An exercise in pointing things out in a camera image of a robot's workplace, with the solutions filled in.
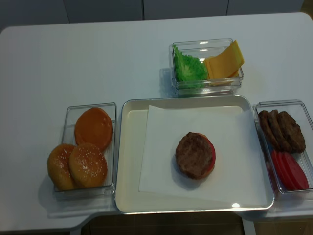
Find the yellow cheese slice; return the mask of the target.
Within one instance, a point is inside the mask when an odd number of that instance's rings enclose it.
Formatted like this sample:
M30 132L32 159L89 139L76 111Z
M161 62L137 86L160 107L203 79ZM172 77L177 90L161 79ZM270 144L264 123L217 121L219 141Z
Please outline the yellow cheese slice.
M236 40L219 55L219 61L225 77L230 76L243 65L245 60Z

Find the green lettuce leaf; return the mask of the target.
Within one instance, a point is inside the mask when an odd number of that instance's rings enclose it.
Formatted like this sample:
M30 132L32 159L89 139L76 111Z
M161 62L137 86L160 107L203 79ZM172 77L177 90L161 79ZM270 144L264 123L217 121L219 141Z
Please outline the green lettuce leaf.
M206 66L198 58L182 54L176 45L173 45L173 49L176 80L184 83L184 88L202 88L203 84L200 81L208 79Z

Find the clear lettuce cheese container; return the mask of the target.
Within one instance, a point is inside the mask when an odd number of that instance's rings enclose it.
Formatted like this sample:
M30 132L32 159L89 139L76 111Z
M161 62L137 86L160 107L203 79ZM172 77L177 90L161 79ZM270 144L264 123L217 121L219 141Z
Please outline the clear lettuce cheese container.
M203 84L202 88L188 89L184 88L184 83L176 80L175 60L173 45L178 47L178 50L184 55L191 55L204 62L206 58L215 57L221 54L233 40L231 38L213 39L213 40L199 40L189 42L175 42L169 45L169 64L172 90L178 97L192 97L192 96L208 96L208 95L223 95L235 94L242 85L244 77L243 71L239 68L238 77L200 81Z

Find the white metal tray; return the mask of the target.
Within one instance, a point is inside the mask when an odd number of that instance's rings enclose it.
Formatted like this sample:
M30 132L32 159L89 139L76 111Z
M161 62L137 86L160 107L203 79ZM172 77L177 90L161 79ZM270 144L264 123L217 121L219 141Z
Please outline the white metal tray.
M271 203L266 206L241 206L227 202L203 200L142 192L139 190L141 168L149 108L190 109L238 106L251 111L249 101L240 95L194 98L138 99L127 101L122 108L115 203L123 213L197 212L197 211L255 211L272 206L274 193L267 173L263 153L260 163L267 195Z

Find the brown burger patty on tray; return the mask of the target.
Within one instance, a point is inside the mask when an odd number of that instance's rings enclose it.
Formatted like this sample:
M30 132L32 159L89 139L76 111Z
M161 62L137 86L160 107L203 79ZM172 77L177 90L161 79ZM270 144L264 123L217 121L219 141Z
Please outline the brown burger patty on tray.
M211 164L212 149L204 137L189 132L178 143L175 159L182 174L200 180Z

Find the flat orange bun bottom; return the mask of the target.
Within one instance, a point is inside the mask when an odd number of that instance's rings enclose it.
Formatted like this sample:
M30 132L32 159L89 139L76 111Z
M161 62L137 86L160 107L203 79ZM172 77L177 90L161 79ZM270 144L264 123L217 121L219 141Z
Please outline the flat orange bun bottom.
M104 151L111 143L113 125L109 115L99 107L92 107L78 118L74 129L77 145L91 143Z

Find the red tomato slice on tray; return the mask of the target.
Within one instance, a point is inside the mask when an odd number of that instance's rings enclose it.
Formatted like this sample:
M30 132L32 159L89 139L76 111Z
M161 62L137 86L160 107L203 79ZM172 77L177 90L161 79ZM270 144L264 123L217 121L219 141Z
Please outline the red tomato slice on tray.
M210 164L210 167L208 168L208 171L211 172L215 167L216 151L215 151L215 148L214 148L213 144L211 143L211 141L209 139L207 139L207 141L209 142L210 147L212 149L212 162Z

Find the orange cheese slice stack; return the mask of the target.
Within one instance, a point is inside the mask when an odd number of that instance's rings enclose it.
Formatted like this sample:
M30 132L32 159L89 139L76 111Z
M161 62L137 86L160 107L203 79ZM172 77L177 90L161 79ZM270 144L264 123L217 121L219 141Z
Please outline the orange cheese slice stack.
M223 69L221 68L221 64L219 61L219 56L206 58L203 62L208 70L208 79L216 80L216 79L226 79L226 78L234 78L238 77L239 69L231 74L230 76L225 77L223 73Z

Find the right sesame bun top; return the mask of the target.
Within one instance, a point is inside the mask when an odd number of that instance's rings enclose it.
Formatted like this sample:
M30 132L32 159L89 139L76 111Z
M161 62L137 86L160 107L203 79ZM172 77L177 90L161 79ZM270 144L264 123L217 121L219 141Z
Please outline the right sesame bun top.
M108 173L105 156L91 143L84 143L73 149L69 156L69 169L79 188L102 186Z

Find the sesame bun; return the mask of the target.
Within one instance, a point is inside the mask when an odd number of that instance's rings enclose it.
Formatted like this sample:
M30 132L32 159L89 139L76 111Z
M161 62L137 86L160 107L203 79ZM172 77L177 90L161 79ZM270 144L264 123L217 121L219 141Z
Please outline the sesame bun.
M105 156L91 143L84 143L73 149L69 156L69 169L79 188L102 186L108 173Z
M48 175L60 191L77 188L69 168L69 157L74 148L75 145L72 144L60 144L51 151L47 159Z

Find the clear bun container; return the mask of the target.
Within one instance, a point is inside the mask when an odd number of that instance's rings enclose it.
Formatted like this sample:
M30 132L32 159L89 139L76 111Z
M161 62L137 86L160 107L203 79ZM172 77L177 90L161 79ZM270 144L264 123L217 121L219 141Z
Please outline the clear bun container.
M112 134L115 134L115 124L116 124L116 104L111 103L101 103L101 104L91 104L91 105L79 105L70 106L67 108L66 118L63 128L62 143L66 144L76 144L75 139L75 125L81 115L91 108L100 108L104 110L112 122ZM104 183L100 187L95 188L84 188L84 189L72 189L72 190L58 190L54 188L54 196L59 200L73 200L82 198L91 198L102 195L111 195L114 192L113 183L113 168L114 168L114 147L115 147L115 136L108 147L102 152L106 158L108 164L108 176L106 177Z

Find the white paper sheet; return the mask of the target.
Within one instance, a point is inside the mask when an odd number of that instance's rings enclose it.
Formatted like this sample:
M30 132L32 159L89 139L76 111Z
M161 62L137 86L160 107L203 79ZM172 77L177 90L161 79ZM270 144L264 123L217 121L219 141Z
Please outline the white paper sheet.
M213 172L191 180L174 162L179 141L189 132L201 133L216 151ZM214 200L241 206L266 206L260 163L261 149L251 111L238 106L148 111L139 190L179 197Z

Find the left brown patty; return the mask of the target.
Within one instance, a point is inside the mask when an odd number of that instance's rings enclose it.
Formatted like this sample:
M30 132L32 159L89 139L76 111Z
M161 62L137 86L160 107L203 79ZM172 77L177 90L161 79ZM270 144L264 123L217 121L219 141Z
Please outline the left brown patty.
M270 144L272 145L274 149L277 149L279 148L279 145L269 126L268 115L269 115L269 112L266 110L263 110L258 114L260 126L265 134L266 139L270 142Z

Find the left sesame bun top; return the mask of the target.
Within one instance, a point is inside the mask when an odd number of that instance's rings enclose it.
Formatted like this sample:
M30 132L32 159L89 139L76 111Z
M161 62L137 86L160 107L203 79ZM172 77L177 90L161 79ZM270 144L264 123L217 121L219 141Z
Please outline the left sesame bun top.
M47 159L48 175L60 191L77 188L69 168L69 157L74 148L75 145L72 144L60 144L51 151Z

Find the middle brown patty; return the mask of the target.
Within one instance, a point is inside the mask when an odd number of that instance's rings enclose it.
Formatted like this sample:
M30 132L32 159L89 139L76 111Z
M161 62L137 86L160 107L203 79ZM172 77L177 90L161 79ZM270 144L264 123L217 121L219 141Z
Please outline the middle brown patty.
M292 148L287 142L287 140L284 138L282 131L280 129L280 126L278 123L278 111L277 110L272 110L269 112L268 121L270 124L270 128L272 130L272 133L275 136L280 146L281 151L290 152Z

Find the clear patty tomato container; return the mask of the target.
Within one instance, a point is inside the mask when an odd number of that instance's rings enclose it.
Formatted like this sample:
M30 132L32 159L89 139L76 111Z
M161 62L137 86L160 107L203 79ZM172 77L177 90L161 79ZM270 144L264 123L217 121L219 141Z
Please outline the clear patty tomato container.
M286 111L300 126L301 132L306 142L306 149L302 153L294 153L293 150L287 153L290 153L295 158L299 166L304 171L309 183L309 189L286 190L279 180L271 158L271 152L272 150L276 150L278 152L284 151L281 151L280 147L274 149L270 142L266 139L265 134L260 126L258 117L258 114L263 110L268 112L277 110L278 113L281 111ZM273 190L277 194L293 196L295 198L300 198L301 200L304 200L305 198L311 199L313 197L313 122L304 103L300 100L260 102L253 106L253 113L257 133L261 143L262 151L264 153L264 159Z

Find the right brown patty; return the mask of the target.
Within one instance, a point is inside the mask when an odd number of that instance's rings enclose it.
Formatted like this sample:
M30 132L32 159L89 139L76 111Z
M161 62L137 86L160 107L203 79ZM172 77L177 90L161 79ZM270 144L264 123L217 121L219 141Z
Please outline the right brown patty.
M294 153L302 153L306 149L306 142L300 126L286 111L278 114L278 123L284 138L292 147Z

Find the red tomato slices stack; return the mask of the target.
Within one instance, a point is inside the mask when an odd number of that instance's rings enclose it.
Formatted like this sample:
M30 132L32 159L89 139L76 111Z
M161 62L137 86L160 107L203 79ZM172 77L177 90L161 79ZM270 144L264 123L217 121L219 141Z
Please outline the red tomato slices stack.
M271 158L276 174L286 190L309 189L304 171L290 153L272 150Z

